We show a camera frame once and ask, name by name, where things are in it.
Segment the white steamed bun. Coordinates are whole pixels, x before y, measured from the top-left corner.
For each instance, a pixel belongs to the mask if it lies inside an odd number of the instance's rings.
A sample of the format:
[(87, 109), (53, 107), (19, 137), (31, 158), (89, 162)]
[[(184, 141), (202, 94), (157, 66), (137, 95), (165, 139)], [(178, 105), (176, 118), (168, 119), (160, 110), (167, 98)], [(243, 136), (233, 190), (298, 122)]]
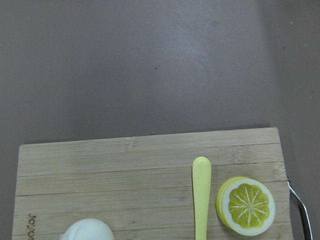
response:
[(60, 240), (114, 240), (110, 227), (101, 220), (86, 218), (72, 224)]

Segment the yellow plastic knife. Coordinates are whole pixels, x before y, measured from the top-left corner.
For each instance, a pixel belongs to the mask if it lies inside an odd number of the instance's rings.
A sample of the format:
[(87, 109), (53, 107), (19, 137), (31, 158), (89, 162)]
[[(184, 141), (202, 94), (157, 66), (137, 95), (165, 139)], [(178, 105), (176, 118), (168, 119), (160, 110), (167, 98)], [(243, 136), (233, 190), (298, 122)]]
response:
[(195, 158), (192, 163), (192, 190), (196, 240), (207, 239), (211, 177), (210, 160), (204, 156)]

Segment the bamboo cutting board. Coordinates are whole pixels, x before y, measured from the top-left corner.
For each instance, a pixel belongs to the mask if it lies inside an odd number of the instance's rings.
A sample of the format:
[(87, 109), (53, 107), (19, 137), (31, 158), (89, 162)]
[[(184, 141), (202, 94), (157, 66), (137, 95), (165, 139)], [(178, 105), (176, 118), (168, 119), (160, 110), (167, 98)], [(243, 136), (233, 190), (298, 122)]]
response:
[(236, 176), (264, 183), (274, 197), (274, 222), (257, 238), (293, 238), (275, 127), (22, 145), (12, 238), (57, 240), (73, 223), (94, 218), (117, 240), (192, 240), (192, 163), (199, 156), (212, 166), (208, 239), (243, 238), (215, 210), (218, 189)]

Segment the thick lemon half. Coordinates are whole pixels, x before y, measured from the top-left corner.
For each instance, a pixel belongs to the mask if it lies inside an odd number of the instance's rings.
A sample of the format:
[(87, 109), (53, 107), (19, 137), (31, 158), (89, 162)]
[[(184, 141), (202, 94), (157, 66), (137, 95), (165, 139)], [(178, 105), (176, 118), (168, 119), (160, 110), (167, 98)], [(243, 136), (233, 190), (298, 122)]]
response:
[(270, 190), (261, 182), (244, 176), (226, 180), (218, 190), (215, 204), (222, 223), (247, 237), (267, 231), (276, 216)]

